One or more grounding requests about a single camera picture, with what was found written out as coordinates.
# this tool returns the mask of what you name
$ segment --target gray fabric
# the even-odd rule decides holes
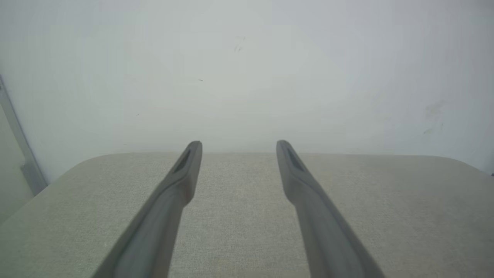
[[[90,277],[179,154],[82,162],[0,227],[0,277]],[[494,178],[432,156],[302,154],[389,277],[493,277]],[[275,154],[205,154],[171,277],[308,277]]]

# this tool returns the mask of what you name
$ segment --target gray metal bar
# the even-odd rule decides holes
[[[276,147],[283,189],[297,211],[312,277],[383,277],[374,259],[287,141]]]
[[[24,178],[26,179],[27,184],[31,188],[33,195],[36,196],[40,193],[46,186],[46,180],[41,173],[41,170],[36,162],[36,159],[29,147],[29,144],[24,136],[24,132],[19,124],[19,120],[17,119],[17,115],[15,114],[14,108],[12,106],[12,102],[10,102],[10,98],[8,97],[7,90],[5,89],[5,85],[3,84],[3,80],[0,76],[0,105],[3,108],[3,112],[7,117],[7,121],[14,133],[17,144],[24,155],[24,165],[21,166],[21,171],[24,174]]]
[[[183,208],[192,200],[203,145],[190,143],[93,278],[167,277]]]

